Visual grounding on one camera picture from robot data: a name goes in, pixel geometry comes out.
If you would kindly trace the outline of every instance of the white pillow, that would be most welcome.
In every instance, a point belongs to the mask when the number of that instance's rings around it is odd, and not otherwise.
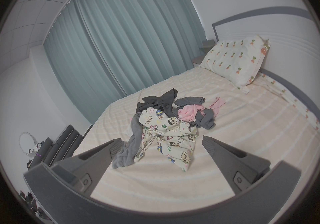
[[[207,53],[200,67],[227,78],[240,89],[254,80],[269,47],[268,40],[259,35],[219,41]]]

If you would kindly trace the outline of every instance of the striped bed sheet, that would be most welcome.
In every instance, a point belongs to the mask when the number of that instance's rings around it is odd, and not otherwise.
[[[177,212],[194,210],[234,196],[217,165],[202,146],[202,136],[211,136],[241,150],[266,158],[271,168],[285,160],[302,171],[286,205],[301,192],[320,157],[320,134],[300,108],[285,100],[281,90],[270,88],[270,78],[259,74],[244,94],[225,78],[200,67],[143,89],[107,107],[74,155],[114,138],[128,141],[125,134],[137,102],[160,96],[175,88],[178,97],[204,97],[205,107],[216,97],[226,104],[210,130],[199,128],[195,150],[187,172],[172,164],[153,143],[134,165],[110,166],[91,197],[128,210]]]

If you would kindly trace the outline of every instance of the curtain fold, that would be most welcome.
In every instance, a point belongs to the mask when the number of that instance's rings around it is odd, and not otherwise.
[[[94,123],[117,99],[191,69],[205,38],[190,0],[71,0],[44,45]]]

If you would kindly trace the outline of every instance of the headboard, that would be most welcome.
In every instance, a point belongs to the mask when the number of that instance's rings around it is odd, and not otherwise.
[[[262,68],[303,91],[320,108],[320,34],[307,10],[268,7],[212,24],[216,41],[261,35],[270,50]]]

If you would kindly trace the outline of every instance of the pajamas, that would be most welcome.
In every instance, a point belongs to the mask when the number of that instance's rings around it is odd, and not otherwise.
[[[139,122],[145,128],[134,162],[138,162],[150,144],[156,140],[158,151],[182,170],[187,171],[196,144],[197,128],[190,127],[189,123],[179,121],[175,117],[169,118],[163,111],[153,107],[142,111]]]

